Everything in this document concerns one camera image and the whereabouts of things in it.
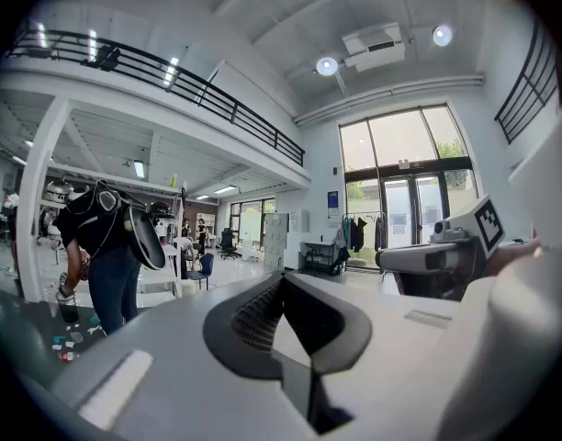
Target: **black shirt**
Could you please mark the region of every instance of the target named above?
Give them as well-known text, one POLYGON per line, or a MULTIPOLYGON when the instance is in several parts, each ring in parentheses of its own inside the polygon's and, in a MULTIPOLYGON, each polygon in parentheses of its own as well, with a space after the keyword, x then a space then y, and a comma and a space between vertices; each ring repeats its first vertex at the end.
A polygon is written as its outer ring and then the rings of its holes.
POLYGON ((117 213, 106 214, 95 201, 92 202, 93 194, 93 191, 85 193, 61 209, 57 227, 61 231, 65 248, 76 238, 79 246, 90 255, 95 254, 98 249, 97 254, 100 255, 129 242, 122 210, 118 208, 117 213))

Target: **sign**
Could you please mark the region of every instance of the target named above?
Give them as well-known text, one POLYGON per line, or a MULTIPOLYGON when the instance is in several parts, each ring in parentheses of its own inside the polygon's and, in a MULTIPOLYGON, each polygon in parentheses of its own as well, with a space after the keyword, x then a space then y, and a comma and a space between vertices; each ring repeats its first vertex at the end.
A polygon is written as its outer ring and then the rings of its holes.
POLYGON ((338 215, 338 191, 328 191, 328 217, 338 215))

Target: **air conditioner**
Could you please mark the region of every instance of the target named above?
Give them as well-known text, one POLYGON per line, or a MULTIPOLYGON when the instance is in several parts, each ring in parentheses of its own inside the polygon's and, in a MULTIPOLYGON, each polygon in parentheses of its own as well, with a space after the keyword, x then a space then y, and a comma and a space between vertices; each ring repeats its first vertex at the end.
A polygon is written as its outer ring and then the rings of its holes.
POLYGON ((398 23, 372 26, 343 37, 351 57, 344 59, 347 67, 362 72, 380 65, 400 62, 406 58, 398 23))

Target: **person in background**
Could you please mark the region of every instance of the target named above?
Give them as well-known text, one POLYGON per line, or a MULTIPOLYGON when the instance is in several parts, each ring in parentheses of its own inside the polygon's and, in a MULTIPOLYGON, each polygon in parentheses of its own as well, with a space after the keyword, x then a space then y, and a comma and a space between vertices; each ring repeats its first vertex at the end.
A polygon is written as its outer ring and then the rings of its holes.
POLYGON ((208 235, 208 228, 203 219, 200 219, 199 225, 197 226, 197 238, 199 239, 199 254, 202 256, 206 254, 206 238, 208 235))
POLYGON ((189 225, 189 219, 187 217, 183 217, 183 227, 181 228, 181 236, 188 237, 191 235, 191 226, 189 225))
POLYGON ((7 228, 12 236, 12 261, 14 262, 13 267, 10 267, 5 271, 7 276, 11 276, 14 279, 19 279, 19 270, 17 267, 17 247, 16 247, 16 219, 17 219, 17 205, 20 201, 20 197, 14 193, 9 195, 4 201, 4 208, 8 210, 7 212, 7 228))

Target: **hanging clothes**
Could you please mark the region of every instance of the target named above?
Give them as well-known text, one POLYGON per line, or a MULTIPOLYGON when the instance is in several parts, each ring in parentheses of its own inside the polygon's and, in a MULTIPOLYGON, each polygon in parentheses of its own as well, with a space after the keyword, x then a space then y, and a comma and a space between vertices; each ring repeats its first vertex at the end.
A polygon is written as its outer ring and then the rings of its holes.
POLYGON ((350 220, 348 219, 348 217, 344 216, 343 231, 344 231, 344 240, 346 241, 346 248, 349 247, 350 242, 351 242, 351 236, 349 234, 349 229, 350 229, 350 220))
POLYGON ((354 221, 354 219, 351 219, 351 224, 350 224, 350 243, 349 243, 349 248, 350 250, 353 250, 353 248, 355 247, 356 244, 356 222, 354 221))
POLYGON ((365 243, 365 226, 366 222, 359 217, 358 223, 356 224, 356 237, 354 242, 355 252, 359 252, 365 243))
POLYGON ((375 251, 383 248, 383 219, 378 218, 375 222, 375 251))

